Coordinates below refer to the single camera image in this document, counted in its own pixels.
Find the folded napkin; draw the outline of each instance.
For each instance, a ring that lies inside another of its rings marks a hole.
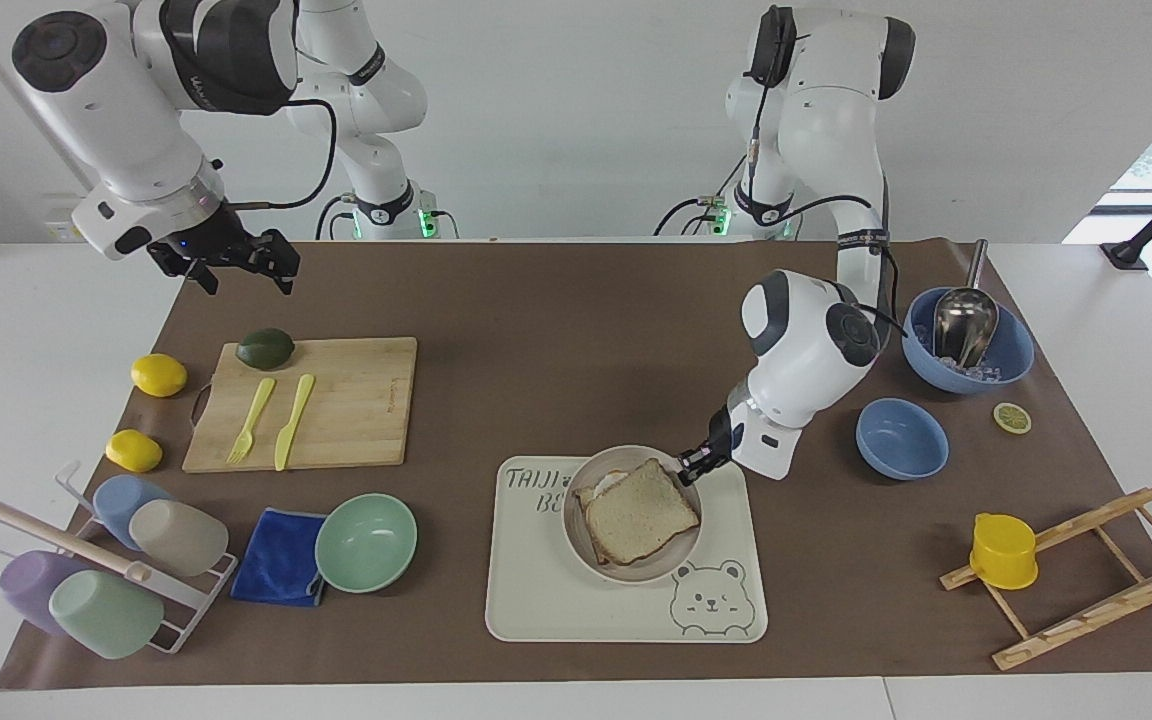
[[[266,507],[256,521],[229,597],[248,602],[314,607],[323,598],[323,577],[314,561],[314,541],[326,515]]]

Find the avocado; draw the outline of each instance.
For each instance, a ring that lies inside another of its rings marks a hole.
[[[247,338],[238,342],[238,349],[234,355],[237,355],[248,367],[273,370],[287,363],[293,350],[296,350],[296,343],[291,341],[289,334],[279,328],[265,328],[247,333]]]

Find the metal scoop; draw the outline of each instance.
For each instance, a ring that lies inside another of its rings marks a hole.
[[[932,355],[948,357],[963,369],[980,363],[998,328],[998,304],[988,293],[977,288],[988,244],[984,238],[977,241],[968,286],[947,291],[935,303]]]

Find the fork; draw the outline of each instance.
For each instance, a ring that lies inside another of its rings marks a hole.
[[[262,379],[259,386],[256,386],[256,395],[252,397],[251,410],[247,411],[243,429],[238,432],[238,437],[234,438],[234,447],[229,450],[229,457],[225,460],[226,465],[238,464],[252,450],[255,442],[252,429],[256,427],[256,419],[260,418],[260,410],[264,410],[266,402],[270,401],[270,395],[274,395],[274,378]]]

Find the brown tablecloth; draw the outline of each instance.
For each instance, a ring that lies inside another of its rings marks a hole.
[[[1041,353],[1023,381],[960,397],[920,381],[892,342],[869,378],[805,430],[790,478],[749,473],[770,619],[760,642],[498,642],[483,612],[500,462],[621,444],[695,446],[755,363],[740,324],[745,290],[776,266],[832,276],[832,243],[300,250],[290,297],[238,272],[220,273],[215,297],[187,285],[156,350],[183,361],[189,387],[172,400],[134,392],[119,427],[160,439],[165,461],[147,477],[223,520],[240,556],[266,506],[329,511],[379,491],[403,498],[419,521],[411,569],[380,593],[329,591],[310,611],[221,597],[180,655],[145,650],[104,661],[23,626],[0,688],[992,674],[990,655],[1017,639],[1014,630],[979,583],[946,592],[937,582],[965,562],[973,515],[1008,511],[1043,529],[1121,495]],[[969,251],[946,241],[896,247],[900,305],[923,288],[958,283]],[[992,270],[984,288],[1015,306]],[[220,344],[268,325],[294,338],[419,339],[406,464],[179,470],[195,392]],[[945,425],[952,455],[939,475],[888,482],[861,460],[856,416],[882,396],[909,397]],[[1032,433],[995,427],[990,411],[1002,400],[1029,409]],[[116,471],[101,462],[94,478]],[[1137,520],[1108,530],[1152,573]],[[1009,593],[1029,628],[1132,583],[1094,537],[1041,558],[1038,583]],[[1152,607],[1020,670],[1152,670]]]

